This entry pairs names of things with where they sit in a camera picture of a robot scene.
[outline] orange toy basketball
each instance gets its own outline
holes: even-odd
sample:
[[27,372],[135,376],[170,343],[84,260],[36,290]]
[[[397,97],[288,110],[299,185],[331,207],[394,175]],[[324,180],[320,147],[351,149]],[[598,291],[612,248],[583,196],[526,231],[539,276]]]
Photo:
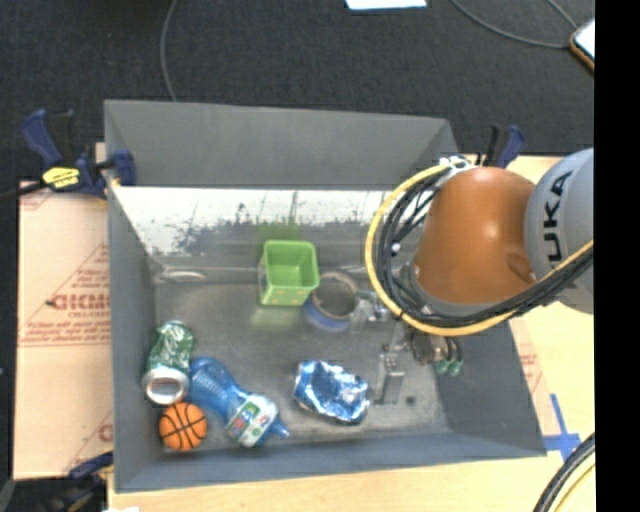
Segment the orange toy basketball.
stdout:
[[197,405],[178,402],[167,407],[158,421],[162,442],[178,451],[191,450],[207,433],[207,418]]

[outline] yellow cable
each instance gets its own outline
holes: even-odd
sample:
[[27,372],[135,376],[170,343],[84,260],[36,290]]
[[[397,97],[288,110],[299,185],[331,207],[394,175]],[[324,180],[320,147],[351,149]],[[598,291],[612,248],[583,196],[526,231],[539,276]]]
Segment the yellow cable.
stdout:
[[[400,197],[401,194],[406,192],[409,188],[411,188],[416,183],[425,180],[429,176],[442,172],[448,169],[448,165],[438,165],[435,167],[430,167],[424,171],[419,172],[418,174],[412,176],[404,183],[402,183],[398,188],[396,188],[391,194],[389,194],[385,200],[382,202],[378,210],[373,216],[371,221],[371,225],[369,226],[369,231],[367,232],[367,238],[365,240],[365,248],[364,248],[364,259],[365,266],[367,269],[367,274],[369,275],[369,281],[371,282],[371,286],[378,294],[380,300],[384,303],[384,305],[391,311],[397,318],[403,320],[410,326],[418,329],[419,331],[426,332],[428,334],[436,334],[442,336],[464,336],[469,334],[475,334],[480,331],[484,331],[494,325],[507,320],[509,317],[513,316],[517,309],[513,309],[511,311],[507,311],[506,313],[502,313],[500,315],[496,315],[491,318],[487,318],[485,320],[481,320],[471,325],[463,326],[463,327],[439,327],[435,325],[428,324],[426,322],[417,320],[413,318],[408,313],[402,310],[400,306],[398,306],[391,297],[386,293],[380,280],[378,279],[378,275],[376,273],[375,264],[373,261],[373,245],[375,242],[375,235],[378,231],[378,226],[387,212],[391,204]],[[593,240],[587,242],[581,249],[573,253],[570,257],[564,260],[560,265],[558,265],[555,269],[550,271],[546,276],[542,278],[541,281],[548,279],[550,276],[555,274],[556,272],[561,271],[571,263],[573,263],[579,256],[581,256],[584,252],[589,250],[593,246]]]
[[596,469],[596,463],[594,462],[589,466],[580,478],[578,478],[569,488],[569,490],[562,496],[562,499],[558,502],[555,510],[556,512],[561,512],[566,509],[566,506],[571,502],[571,500],[575,497],[575,495],[580,492],[582,487],[585,485],[586,479],[593,473]]

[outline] crushed soda can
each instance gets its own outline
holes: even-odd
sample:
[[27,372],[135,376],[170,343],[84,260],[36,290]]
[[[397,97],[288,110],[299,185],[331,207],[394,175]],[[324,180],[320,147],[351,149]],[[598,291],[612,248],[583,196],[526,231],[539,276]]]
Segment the crushed soda can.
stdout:
[[155,330],[142,377],[147,398],[156,404],[170,405],[185,397],[194,344],[193,333],[180,321],[166,322]]
[[293,397],[304,409],[341,424],[357,425],[369,408],[368,388],[366,380],[341,366],[308,360],[298,365]]

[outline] blue plastic bottle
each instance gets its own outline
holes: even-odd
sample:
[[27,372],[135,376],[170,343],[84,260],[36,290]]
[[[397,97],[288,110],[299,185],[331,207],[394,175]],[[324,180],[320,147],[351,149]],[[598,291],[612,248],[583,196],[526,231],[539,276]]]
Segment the blue plastic bottle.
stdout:
[[187,400],[215,411],[227,433],[245,447],[260,446],[271,434],[289,437],[278,407],[263,395],[240,388],[227,368],[213,357],[197,357],[190,365]]

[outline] green plastic cup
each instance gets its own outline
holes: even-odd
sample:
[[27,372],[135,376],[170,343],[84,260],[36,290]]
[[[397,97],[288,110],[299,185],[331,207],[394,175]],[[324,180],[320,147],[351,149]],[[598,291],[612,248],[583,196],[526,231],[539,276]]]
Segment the green plastic cup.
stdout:
[[261,304],[301,306],[320,284],[315,246],[296,240],[266,241],[258,280]]

